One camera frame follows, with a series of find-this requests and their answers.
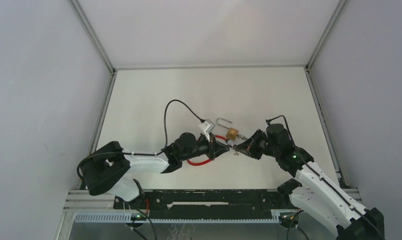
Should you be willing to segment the padlock keys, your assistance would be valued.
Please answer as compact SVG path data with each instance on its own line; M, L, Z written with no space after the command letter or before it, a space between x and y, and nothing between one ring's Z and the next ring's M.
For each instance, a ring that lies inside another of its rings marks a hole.
M241 135L241 134L238 134L237 137L240 138L241 140L244 140L244 141L248 140L248 138L246 136Z

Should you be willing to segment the brass padlock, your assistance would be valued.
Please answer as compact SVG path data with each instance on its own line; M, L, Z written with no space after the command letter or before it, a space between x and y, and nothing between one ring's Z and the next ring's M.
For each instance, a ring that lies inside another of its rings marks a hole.
M222 127L222 128L224 128L224 129L227 130L227 133L226 133L226 138L227 138L227 139L234 141L234 140L236 140L237 138L240 138L239 130L237 130L237 129L235 129L235 128L232 128L232 127L228 127L228 126L222 124L221 122L225 122L225 123L228 123L228 124L232 124L233 122L230 121L230 120L221 118L221 117L218 117L218 118L215 120L215 124L216 124L217 126Z

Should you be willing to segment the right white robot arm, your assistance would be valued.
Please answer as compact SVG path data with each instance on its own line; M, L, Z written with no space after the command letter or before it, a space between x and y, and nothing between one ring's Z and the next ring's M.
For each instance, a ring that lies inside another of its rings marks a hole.
M279 188L278 203L303 210L325 226L337 240L383 240L384 218L377 208L368 209L332 181L304 149L297 147L290 131L280 123L257 130L233 147L253 159L275 158L292 179Z

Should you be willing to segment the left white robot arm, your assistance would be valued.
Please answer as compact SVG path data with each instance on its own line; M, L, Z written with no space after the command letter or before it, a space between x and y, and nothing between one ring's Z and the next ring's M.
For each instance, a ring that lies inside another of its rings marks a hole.
M145 195L138 180L128 177L130 173L172 173L183 162L202 155L214 160L228 152L230 147L214 136L201 134L196 138L185 132L159 153L125 152L118 141L111 141L77 166L77 175L82 179L92 196L109 193L126 201L132 208L140 208Z

